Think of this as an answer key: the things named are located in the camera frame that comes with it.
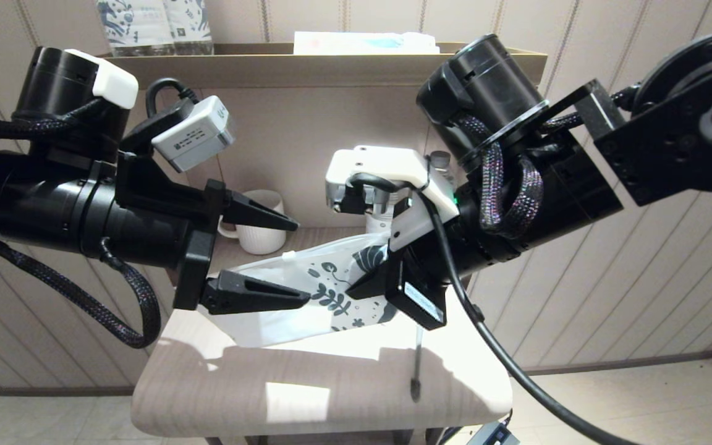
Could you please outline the grey toothbrush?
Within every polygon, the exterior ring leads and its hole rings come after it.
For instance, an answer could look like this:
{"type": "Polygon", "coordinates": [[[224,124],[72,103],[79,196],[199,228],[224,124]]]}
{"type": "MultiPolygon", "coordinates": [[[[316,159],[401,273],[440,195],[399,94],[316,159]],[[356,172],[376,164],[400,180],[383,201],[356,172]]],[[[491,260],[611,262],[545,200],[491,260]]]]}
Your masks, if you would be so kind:
{"type": "Polygon", "coordinates": [[[423,355],[423,327],[417,326],[415,330],[415,348],[413,349],[413,372],[410,379],[410,396],[414,403],[419,402],[421,398],[422,382],[421,382],[421,362],[423,355]]]}

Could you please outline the white tissue pack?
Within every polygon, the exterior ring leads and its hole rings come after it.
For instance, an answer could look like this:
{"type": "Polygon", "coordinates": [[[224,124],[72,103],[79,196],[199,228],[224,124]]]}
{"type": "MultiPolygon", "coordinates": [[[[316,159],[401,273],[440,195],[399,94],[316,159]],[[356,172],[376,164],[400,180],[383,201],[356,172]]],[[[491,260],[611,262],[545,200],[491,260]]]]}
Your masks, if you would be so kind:
{"type": "Polygon", "coordinates": [[[422,33],[294,33],[293,54],[439,54],[434,36],[422,33]]]}

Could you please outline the white ribbed mug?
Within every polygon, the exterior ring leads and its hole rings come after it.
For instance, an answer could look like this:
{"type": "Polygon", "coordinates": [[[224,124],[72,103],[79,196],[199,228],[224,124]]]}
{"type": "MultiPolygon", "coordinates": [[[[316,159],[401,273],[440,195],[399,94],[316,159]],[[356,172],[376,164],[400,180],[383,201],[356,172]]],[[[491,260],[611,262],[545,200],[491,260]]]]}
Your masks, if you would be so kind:
{"type": "MultiPolygon", "coordinates": [[[[260,205],[284,214],[284,200],[279,192],[273,190],[250,190],[243,192],[248,199],[260,205]]],[[[229,224],[219,219],[218,234],[226,239],[239,240],[240,247],[252,255],[268,255],[274,253],[284,245],[286,232],[259,226],[245,226],[229,224]]]]}

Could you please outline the white floral plastic bag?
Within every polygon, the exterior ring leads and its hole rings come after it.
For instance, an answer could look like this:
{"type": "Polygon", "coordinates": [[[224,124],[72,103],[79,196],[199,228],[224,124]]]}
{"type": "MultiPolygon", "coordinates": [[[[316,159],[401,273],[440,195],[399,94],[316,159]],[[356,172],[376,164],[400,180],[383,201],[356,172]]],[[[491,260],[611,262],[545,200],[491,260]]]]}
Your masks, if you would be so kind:
{"type": "Polygon", "coordinates": [[[267,347],[391,321],[397,310],[384,295],[356,300],[347,293],[387,259],[388,237],[388,232],[355,235],[235,268],[261,281],[308,292],[309,302],[300,308],[243,315],[197,310],[241,347],[267,347]]]}

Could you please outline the blue electronic device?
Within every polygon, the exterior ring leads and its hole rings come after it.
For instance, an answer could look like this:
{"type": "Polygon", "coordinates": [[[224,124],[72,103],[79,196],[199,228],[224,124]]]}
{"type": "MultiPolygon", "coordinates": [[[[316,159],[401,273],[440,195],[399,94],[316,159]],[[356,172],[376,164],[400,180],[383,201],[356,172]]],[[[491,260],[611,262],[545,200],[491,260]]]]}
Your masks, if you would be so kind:
{"type": "Polygon", "coordinates": [[[520,445],[504,422],[486,423],[472,434],[466,445],[520,445]]]}

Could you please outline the beige wooden shelf unit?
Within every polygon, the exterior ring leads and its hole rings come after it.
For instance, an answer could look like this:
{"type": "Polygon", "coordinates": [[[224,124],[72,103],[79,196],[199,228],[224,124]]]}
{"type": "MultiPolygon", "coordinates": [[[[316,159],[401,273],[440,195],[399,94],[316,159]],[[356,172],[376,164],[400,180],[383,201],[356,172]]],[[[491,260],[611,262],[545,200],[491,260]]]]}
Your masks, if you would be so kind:
{"type": "MultiPolygon", "coordinates": [[[[399,88],[441,54],[289,54],[289,43],[226,44],[214,56],[110,58],[140,88],[161,77],[195,88],[399,88]]],[[[175,310],[131,397],[131,423],[164,438],[246,445],[252,436],[345,443],[359,431],[489,423],[511,411],[508,372],[458,304],[423,335],[421,398],[410,396],[415,327],[376,326],[241,347],[198,311],[175,310]]]]}

